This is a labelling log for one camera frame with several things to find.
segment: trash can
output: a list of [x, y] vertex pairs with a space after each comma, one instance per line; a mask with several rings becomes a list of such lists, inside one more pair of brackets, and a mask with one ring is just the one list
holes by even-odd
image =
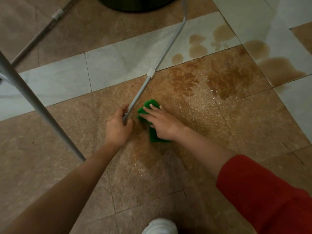
[[146, 12], [163, 7], [174, 0], [99, 0], [103, 5], [125, 12]]

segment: green scouring pad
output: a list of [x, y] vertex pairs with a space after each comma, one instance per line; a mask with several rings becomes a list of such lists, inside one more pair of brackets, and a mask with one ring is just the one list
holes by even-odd
[[[151, 99], [151, 100], [148, 100], [144, 103], [144, 107], [147, 107], [148, 109], [151, 109], [151, 107], [149, 106], [150, 104], [152, 104], [153, 106], [159, 108], [159, 104], [158, 102], [156, 102], [154, 99]], [[146, 119], [142, 118], [140, 116], [140, 114], [148, 114], [146, 111], [144, 111], [143, 107], [141, 107], [139, 110], [138, 110], [138, 118], [141, 120], [141, 121], [146, 121], [149, 125], [152, 125], [151, 122], [147, 121]], [[170, 142], [170, 140], [165, 140], [165, 139], [160, 139], [157, 137], [157, 134], [156, 134], [156, 130], [152, 127], [149, 127], [150, 128], [150, 140], [151, 142]]]

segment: red sleeve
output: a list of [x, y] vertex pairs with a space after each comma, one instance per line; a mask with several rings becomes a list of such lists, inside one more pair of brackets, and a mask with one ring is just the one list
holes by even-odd
[[244, 155], [221, 169], [217, 188], [258, 233], [312, 233], [312, 198]]

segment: white floor tile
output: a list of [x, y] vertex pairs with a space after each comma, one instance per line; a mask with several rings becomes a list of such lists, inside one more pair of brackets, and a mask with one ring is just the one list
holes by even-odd
[[312, 21], [312, 0], [266, 1], [289, 29]]
[[[45, 106], [91, 92], [84, 54], [41, 66], [20, 74]], [[0, 85], [0, 120], [30, 111], [33, 107], [18, 90]]]
[[275, 87], [303, 133], [312, 143], [312, 75]]
[[[214, 0], [214, 2], [244, 45], [251, 40], [260, 40], [270, 48], [268, 57], [289, 59], [296, 70], [306, 75], [312, 74], [312, 56], [265, 0]], [[259, 65], [263, 59], [254, 58], [254, 60]], [[270, 80], [272, 77], [268, 75], [266, 77], [274, 85]]]
[[[225, 21], [219, 12], [188, 20], [159, 70], [173, 66], [172, 57], [175, 54], [180, 53], [183, 56], [180, 63], [192, 59], [188, 51], [191, 47], [189, 38], [193, 34], [205, 38], [201, 45], [207, 49], [207, 54], [239, 45], [240, 41], [233, 36], [221, 42], [218, 50], [211, 46], [214, 42], [213, 31], [223, 24]], [[172, 25], [86, 52], [92, 90], [99, 90], [147, 74], [150, 68], [155, 67], [179, 25]]]

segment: cleaning cloth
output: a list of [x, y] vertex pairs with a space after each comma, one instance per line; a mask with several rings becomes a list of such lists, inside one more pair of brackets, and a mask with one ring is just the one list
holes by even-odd
[[[155, 101], [155, 99], [151, 99], [151, 100], [148, 100], [144, 103], [144, 107], [147, 107], [148, 109], [151, 109], [151, 107], [149, 106], [150, 104], [152, 104], [153, 106], [159, 108], [159, 104], [158, 102]], [[146, 111], [144, 111], [143, 107], [141, 107], [139, 110], [138, 110], [138, 118], [141, 120], [141, 121], [145, 121], [147, 122], [149, 125], [152, 125], [151, 122], [147, 121], [146, 119], [142, 118], [140, 116], [140, 114], [148, 114]], [[157, 134], [156, 134], [156, 130], [155, 128], [152, 128], [150, 127], [150, 140], [151, 142], [170, 142], [170, 140], [165, 140], [165, 139], [160, 139], [157, 137]]]

